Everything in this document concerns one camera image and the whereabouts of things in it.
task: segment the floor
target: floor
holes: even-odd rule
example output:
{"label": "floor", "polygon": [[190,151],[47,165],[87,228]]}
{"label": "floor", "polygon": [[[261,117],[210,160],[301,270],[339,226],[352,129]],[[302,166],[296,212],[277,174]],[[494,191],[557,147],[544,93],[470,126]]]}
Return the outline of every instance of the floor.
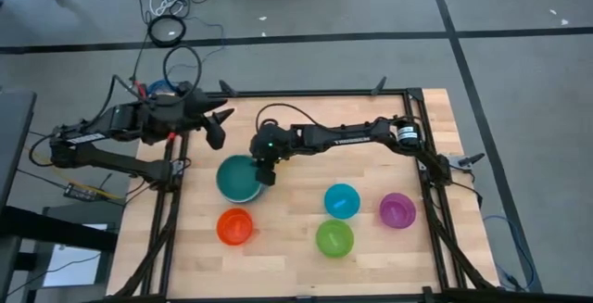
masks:
{"label": "floor", "polygon": [[[370,89],[383,76],[389,88],[447,88],[466,153],[487,154],[475,167],[484,216],[506,213],[522,224],[527,244],[520,234],[517,241],[538,275],[531,289],[593,296],[590,1],[208,0],[191,16],[223,25],[229,39],[205,63],[207,91],[217,91],[218,80],[239,91]],[[218,40],[208,39],[221,32],[199,19],[187,20],[184,39],[204,56],[218,48]],[[93,116],[110,76],[131,75],[144,36],[138,0],[5,0],[0,85],[38,94],[32,130],[47,133]],[[141,82],[161,78],[166,52],[144,51]],[[180,54],[173,63],[192,62]],[[191,80],[194,72],[178,68],[172,78]],[[130,100],[118,89],[113,103]],[[34,140],[31,135],[28,143]],[[104,148],[131,155],[136,144],[105,142]],[[20,167],[58,180],[26,158]],[[107,172],[67,174],[98,185]],[[127,184],[125,175],[114,174],[106,189],[123,195]],[[9,200],[38,212],[73,203],[20,174]],[[509,225],[488,220],[486,228],[498,265],[525,285],[531,271]],[[13,287],[25,279],[18,272]],[[94,298],[101,288],[45,289],[37,301]],[[19,294],[9,301],[20,301]]]}

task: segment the wooden table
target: wooden table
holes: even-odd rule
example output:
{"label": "wooden table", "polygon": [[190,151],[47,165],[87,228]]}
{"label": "wooden table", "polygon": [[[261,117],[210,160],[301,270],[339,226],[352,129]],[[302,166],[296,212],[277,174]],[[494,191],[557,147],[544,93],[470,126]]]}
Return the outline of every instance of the wooden table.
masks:
{"label": "wooden table", "polygon": [[[423,90],[423,94],[437,151],[462,155],[447,91]],[[379,144],[338,146],[277,165],[276,185],[243,206],[256,227],[250,240],[243,246],[219,241],[217,219],[236,205],[218,191],[217,168],[231,155],[249,153],[255,116],[272,102],[300,107],[327,126],[404,115],[401,96],[391,95],[229,100],[221,109],[234,107],[235,112],[224,122],[227,138],[222,150],[210,149],[204,133],[191,134],[188,157],[193,165],[183,181],[168,298],[417,294],[426,285],[438,292],[415,159],[393,154]],[[287,107],[269,108],[261,120],[272,117],[285,128],[291,123],[309,123]],[[138,157],[159,159],[163,149],[162,143],[140,145]],[[453,180],[471,185],[467,174],[458,171],[453,172]],[[315,245],[317,228],[330,219],[323,208],[323,195],[334,183],[349,183],[361,196],[360,212],[346,220],[355,245],[343,259],[328,259]],[[391,229],[378,218],[382,197],[393,192],[409,196],[416,205],[416,221],[407,229]],[[497,284],[475,195],[455,185],[447,187],[447,194],[460,248],[488,281]],[[125,283],[146,252],[155,200],[156,193],[146,192],[124,212],[109,294]],[[161,261],[155,267],[154,291]],[[450,263],[448,272],[454,284]]]}

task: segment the orange bowl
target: orange bowl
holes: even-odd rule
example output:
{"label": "orange bowl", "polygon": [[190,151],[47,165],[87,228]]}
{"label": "orange bowl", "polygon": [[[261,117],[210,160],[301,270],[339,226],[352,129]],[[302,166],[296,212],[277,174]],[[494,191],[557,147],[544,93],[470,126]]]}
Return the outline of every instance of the orange bowl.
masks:
{"label": "orange bowl", "polygon": [[253,221],[244,209],[232,208],[222,213],[216,224],[220,240],[230,246],[243,244],[253,232]]}

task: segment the bowl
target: bowl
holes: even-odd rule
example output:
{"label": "bowl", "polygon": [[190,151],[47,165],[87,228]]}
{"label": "bowl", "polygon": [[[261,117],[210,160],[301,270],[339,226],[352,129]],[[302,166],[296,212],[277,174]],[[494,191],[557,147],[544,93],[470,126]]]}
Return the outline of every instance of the bowl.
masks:
{"label": "bowl", "polygon": [[396,229],[411,226],[416,220],[416,208],[410,198],[400,193],[386,195],[379,207],[381,221]]}
{"label": "bowl", "polygon": [[315,234],[317,248],[329,258],[342,258],[354,246],[354,234],[350,227],[339,220],[322,223]]}
{"label": "bowl", "polygon": [[360,196],[349,184],[337,183],[325,192],[324,204],[330,215],[345,220],[359,211]]}
{"label": "bowl", "polygon": [[232,208],[219,217],[216,234],[226,245],[243,244],[253,232],[253,221],[249,213],[241,208]]}
{"label": "bowl", "polygon": [[233,203],[245,203],[255,199],[263,190],[256,180],[257,168],[249,156],[235,155],[226,158],[216,172],[216,185],[222,195]]}

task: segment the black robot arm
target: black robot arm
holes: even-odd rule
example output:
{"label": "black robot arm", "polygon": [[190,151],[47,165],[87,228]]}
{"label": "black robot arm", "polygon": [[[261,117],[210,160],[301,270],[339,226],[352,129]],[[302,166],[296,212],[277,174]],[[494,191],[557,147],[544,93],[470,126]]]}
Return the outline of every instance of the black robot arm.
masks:
{"label": "black robot arm", "polygon": [[[178,95],[190,89],[191,84],[184,82],[180,84]],[[220,149],[225,139],[221,124],[233,109],[212,113],[209,117],[205,113],[225,103],[226,99],[208,98],[196,88],[183,101],[173,95],[155,95],[145,101],[117,105],[93,120],[56,127],[50,139],[51,161],[59,168],[93,166],[140,176],[148,183],[167,184],[172,173],[170,162],[147,162],[110,153],[97,149],[93,142],[103,139],[127,142],[139,138],[152,145],[171,133],[204,128],[210,146]]]}
{"label": "black robot arm", "polygon": [[424,147],[420,127],[407,118],[380,117],[374,122],[333,128],[320,124],[293,124],[289,130],[279,127],[276,120],[264,120],[251,139],[249,150],[258,166],[257,180],[274,185],[274,165],[282,159],[319,154],[333,146],[368,142],[383,144],[400,155],[416,157],[426,166],[432,182],[451,183],[447,158],[428,151]]}

